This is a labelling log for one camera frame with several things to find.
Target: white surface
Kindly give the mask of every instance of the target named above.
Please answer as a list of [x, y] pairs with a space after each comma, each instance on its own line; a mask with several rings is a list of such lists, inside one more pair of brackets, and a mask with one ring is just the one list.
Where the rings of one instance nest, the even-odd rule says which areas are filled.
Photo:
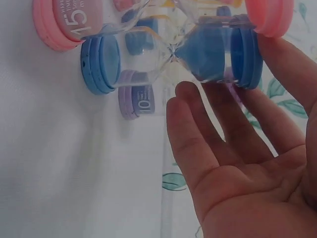
[[38, 38], [32, 0], [0, 2], [0, 237], [159, 237], [163, 118], [96, 97], [80, 49]]

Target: palm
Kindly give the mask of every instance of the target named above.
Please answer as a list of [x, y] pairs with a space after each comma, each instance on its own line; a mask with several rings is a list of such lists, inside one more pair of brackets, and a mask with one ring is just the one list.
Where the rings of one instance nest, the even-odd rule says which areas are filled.
[[[298, 59], [299, 56], [287, 55], [287, 52], [295, 51], [287, 43], [282, 42], [285, 44], [282, 46], [278, 45], [280, 42], [271, 44], [276, 44], [276, 49], [267, 50], [264, 58], [274, 58], [274, 54], [283, 57], [282, 53], [285, 53], [285, 59]], [[317, 78], [317, 67], [303, 55], [300, 57], [305, 65], [315, 67], [311, 73]], [[267, 64], [276, 78], [285, 76], [285, 71], [281, 71], [283, 63], [269, 59]], [[284, 67], [289, 68], [289, 64], [292, 62], [287, 62]], [[288, 80], [290, 77], [304, 78], [294, 72], [288, 76]], [[316, 100], [306, 99], [300, 90], [292, 90], [292, 85], [288, 86], [287, 82], [284, 86], [297, 96], [310, 115], [306, 143], [296, 125], [260, 90], [237, 91], [275, 147], [279, 154], [276, 158], [224, 85], [205, 84], [204, 90], [226, 142], [210, 122], [194, 85], [180, 84], [176, 98], [169, 102], [170, 142], [192, 193], [206, 238], [316, 237], [317, 179], [314, 176], [317, 162], [314, 159], [317, 149], [314, 142], [317, 139], [317, 107], [313, 104]]]

